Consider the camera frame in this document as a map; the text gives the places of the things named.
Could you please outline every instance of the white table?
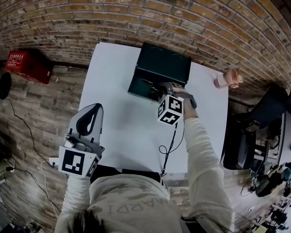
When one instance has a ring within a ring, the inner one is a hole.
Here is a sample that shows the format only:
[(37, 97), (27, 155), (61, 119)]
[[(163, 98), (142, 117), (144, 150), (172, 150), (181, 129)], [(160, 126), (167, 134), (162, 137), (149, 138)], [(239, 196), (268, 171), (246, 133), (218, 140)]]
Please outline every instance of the white table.
[[(86, 75), (79, 110), (101, 103), (104, 118), (100, 144), (105, 147), (100, 165), (161, 172), (165, 156), (159, 146), (169, 148), (174, 127), (157, 121), (159, 104), (129, 94), (140, 48), (97, 44)], [(228, 88), (217, 89), (213, 80), (221, 73), (192, 63), (187, 90), (194, 95), (197, 112), (221, 157), (227, 117)], [(178, 124), (174, 146), (183, 133)], [(185, 140), (170, 154), (166, 172), (187, 172)]]

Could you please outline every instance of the red case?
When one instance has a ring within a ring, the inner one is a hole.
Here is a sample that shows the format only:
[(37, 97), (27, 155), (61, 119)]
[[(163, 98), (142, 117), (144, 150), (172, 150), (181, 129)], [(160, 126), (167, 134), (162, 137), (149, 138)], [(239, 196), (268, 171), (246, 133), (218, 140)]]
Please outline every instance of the red case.
[(27, 51), (10, 51), (4, 68), (25, 79), (48, 84), (53, 66), (47, 66), (45, 61), (38, 60)]

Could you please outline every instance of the white cable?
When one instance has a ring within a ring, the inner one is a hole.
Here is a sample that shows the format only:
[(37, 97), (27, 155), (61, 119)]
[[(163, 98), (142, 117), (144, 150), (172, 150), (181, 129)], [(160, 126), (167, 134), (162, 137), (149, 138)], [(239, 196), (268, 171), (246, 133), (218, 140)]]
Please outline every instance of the white cable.
[[(43, 170), (43, 167), (42, 167), (42, 164), (43, 164), (44, 162), (47, 162), (47, 161), (43, 161), (43, 162), (41, 162), (40, 167), (41, 167), (41, 169), (42, 169), (42, 171), (43, 171), (43, 173), (44, 173), (45, 191), (46, 191), (47, 196), (48, 196), (48, 199), (49, 199), (49, 201), (50, 201), (50, 198), (49, 198), (49, 192), (48, 192), (48, 189), (47, 189), (47, 176), (46, 176), (45, 171)], [(55, 212), (55, 214), (56, 214), (56, 216), (57, 216), (57, 220), (58, 220), (58, 214), (57, 214), (57, 212), (56, 212), (56, 210), (55, 210), (55, 207), (54, 207), (54, 205), (53, 205), (52, 202), (50, 202), (50, 203), (51, 203), (51, 205), (52, 205), (52, 207), (53, 207), (53, 209), (54, 209), (54, 212)]]
[(51, 232), (52, 232), (54, 229), (55, 229), (55, 228), (51, 228), (51, 229), (50, 229), (50, 231), (49, 231), (49, 232), (47, 232), (47, 233), (51, 233)]

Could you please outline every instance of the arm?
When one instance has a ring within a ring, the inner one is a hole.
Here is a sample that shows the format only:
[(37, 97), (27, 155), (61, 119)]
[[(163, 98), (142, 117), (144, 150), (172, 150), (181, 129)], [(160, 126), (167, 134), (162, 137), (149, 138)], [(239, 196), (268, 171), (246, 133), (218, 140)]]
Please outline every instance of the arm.
[(77, 212), (89, 207), (90, 180), (78, 179), (72, 175), (68, 178), (62, 213), (59, 215), (55, 233), (66, 231), (67, 223)]
[(188, 152), (190, 216), (209, 232), (234, 231), (234, 212), (224, 190), (224, 174), (205, 128), (189, 100), (184, 101), (185, 140)]

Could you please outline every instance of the office chair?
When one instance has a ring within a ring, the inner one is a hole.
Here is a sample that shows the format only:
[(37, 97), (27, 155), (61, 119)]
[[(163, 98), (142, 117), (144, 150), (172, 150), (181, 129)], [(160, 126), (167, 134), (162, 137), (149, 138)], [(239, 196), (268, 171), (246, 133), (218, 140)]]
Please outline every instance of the office chair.
[(267, 152), (265, 147), (256, 145), (256, 130), (265, 128), (286, 111), (291, 113), (291, 92), (288, 96), (284, 88), (273, 84), (252, 111), (229, 116), (223, 166), (230, 170), (249, 169), (255, 149)]

